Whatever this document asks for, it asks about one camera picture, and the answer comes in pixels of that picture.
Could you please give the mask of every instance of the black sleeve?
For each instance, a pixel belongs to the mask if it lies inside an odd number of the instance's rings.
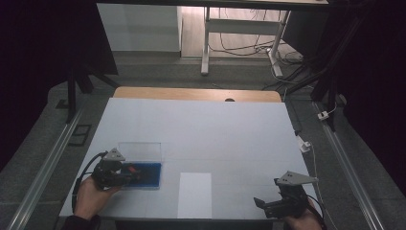
[[[87,230],[89,227],[89,220],[77,216],[70,216],[65,220],[61,230]]]

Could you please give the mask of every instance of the aluminum rail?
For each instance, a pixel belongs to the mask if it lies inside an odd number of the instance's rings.
[[[313,103],[314,109],[320,113],[322,109],[316,104]],[[353,165],[350,162],[350,159],[341,144],[340,138],[338,137],[336,132],[333,132],[328,124],[324,121],[323,123],[323,130],[326,133],[326,136],[334,150],[334,153],[338,159],[338,162],[343,169],[344,175],[347,178],[347,181],[350,184],[352,189],[352,193],[354,194],[355,198],[358,200],[360,208],[364,213],[365,219],[372,230],[384,230],[385,227],[381,222],[379,215],[374,208],[370,196],[367,194],[367,191],[364,189]]]
[[[39,201],[42,193],[45,190],[45,187],[51,178],[52,173],[56,167],[57,162],[59,161],[60,156],[62,155],[66,145],[68,144],[69,138],[71,137],[75,126],[77,125],[79,118],[83,112],[83,108],[86,105],[88,97],[84,97],[83,102],[81,103],[78,112],[73,117],[70,124],[67,124],[62,130],[60,136],[58,137],[56,143],[50,150],[47,158],[44,161],[44,164],[41,166],[41,169],[36,174],[36,177],[31,184],[30,189],[25,194],[20,206],[14,214],[8,230],[17,230],[24,229],[28,220],[30,219],[31,214],[35,208],[36,203]]]

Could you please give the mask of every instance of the human hand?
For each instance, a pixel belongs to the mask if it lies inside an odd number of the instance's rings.
[[[308,200],[310,205],[314,208],[314,204],[311,199]],[[321,230],[322,226],[317,220],[316,215],[310,212],[308,209],[299,218],[285,217],[283,220],[289,224],[293,230]]]
[[[121,187],[113,187],[108,190],[101,190],[92,176],[87,177],[80,183],[74,215],[90,220],[102,210],[107,200],[120,189]]]

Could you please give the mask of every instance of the clear container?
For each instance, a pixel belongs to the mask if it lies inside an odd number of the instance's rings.
[[[140,177],[131,180],[123,189],[159,189],[162,171],[161,143],[121,142],[119,151],[125,157],[120,173],[129,173],[127,168],[140,171]]]

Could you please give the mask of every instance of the white cable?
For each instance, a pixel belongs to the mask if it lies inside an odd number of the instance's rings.
[[[316,165],[316,153],[314,152],[313,143],[311,143],[311,142],[309,142],[309,143],[310,143],[310,146],[311,146],[311,150],[313,151],[314,175],[315,175],[316,178],[318,178],[318,176],[317,176],[317,165]],[[322,201],[322,204],[324,204],[325,202],[323,201],[322,193],[320,192],[319,182],[316,183],[316,188],[317,188],[317,192],[319,192],[320,201]],[[326,211],[326,213],[327,213],[327,215],[328,215],[328,218],[330,219],[332,225],[334,226],[334,228],[335,228],[336,230],[338,230],[337,226],[335,226],[335,223],[334,223],[334,221],[333,221],[332,218],[331,218],[331,215],[330,215],[329,212],[328,212],[328,209],[327,209],[326,207],[320,207],[320,208],[324,208],[324,209],[325,209],[325,211]]]
[[[329,111],[327,114],[330,114],[330,113],[334,112],[336,108],[337,108],[337,103],[335,103],[334,108],[331,111]]]

